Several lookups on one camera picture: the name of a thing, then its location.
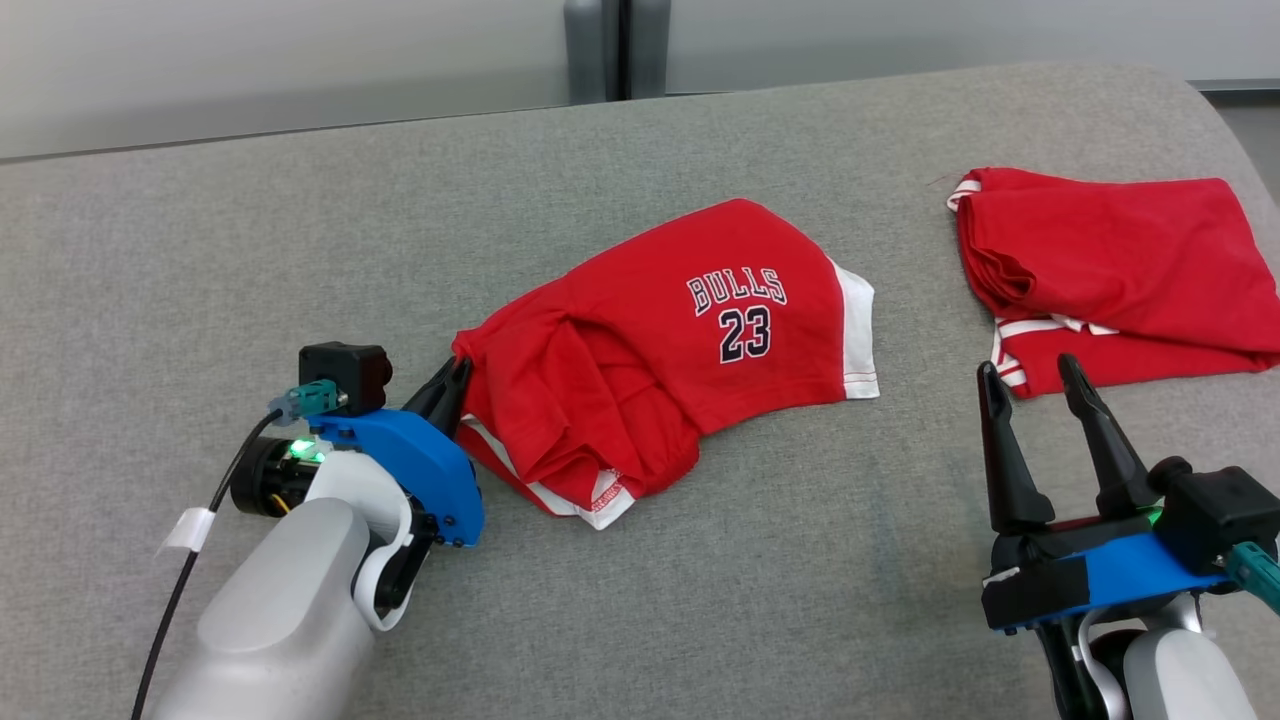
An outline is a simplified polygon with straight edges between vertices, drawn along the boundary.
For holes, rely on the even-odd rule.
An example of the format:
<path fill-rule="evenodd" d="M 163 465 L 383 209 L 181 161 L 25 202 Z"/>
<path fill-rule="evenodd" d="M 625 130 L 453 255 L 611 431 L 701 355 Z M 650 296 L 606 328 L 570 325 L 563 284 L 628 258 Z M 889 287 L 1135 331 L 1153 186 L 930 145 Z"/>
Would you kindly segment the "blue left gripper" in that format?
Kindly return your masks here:
<path fill-rule="evenodd" d="M 435 537 L 474 547 L 485 525 L 483 498 L 468 459 L 449 439 L 465 414 L 471 372 L 467 357 L 447 360 L 402 411 L 311 416 L 314 434 L 332 450 L 308 497 L 346 501 L 393 547 Z"/>

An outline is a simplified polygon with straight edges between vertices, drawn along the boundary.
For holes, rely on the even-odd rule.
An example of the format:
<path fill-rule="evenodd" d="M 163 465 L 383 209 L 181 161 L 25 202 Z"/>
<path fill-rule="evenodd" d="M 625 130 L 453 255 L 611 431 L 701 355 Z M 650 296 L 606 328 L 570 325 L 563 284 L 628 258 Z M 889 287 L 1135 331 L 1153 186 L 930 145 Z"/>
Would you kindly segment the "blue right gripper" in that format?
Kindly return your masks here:
<path fill-rule="evenodd" d="M 980 592 L 988 628 L 1014 634 L 1096 609 L 1226 584 L 1222 570 L 1188 571 L 1155 534 L 1149 516 L 1135 516 L 1161 498 L 1149 486 L 1147 466 L 1079 360 L 1060 354 L 1057 365 L 1068 406 L 1091 454 L 1098 483 L 1094 505 L 1102 518 L 1128 519 L 1089 518 L 1047 527 L 1055 520 L 1053 505 L 1030 477 L 1012 429 L 1007 387 L 992 361 L 982 363 L 977 384 L 989 524 L 1001 534 Z"/>

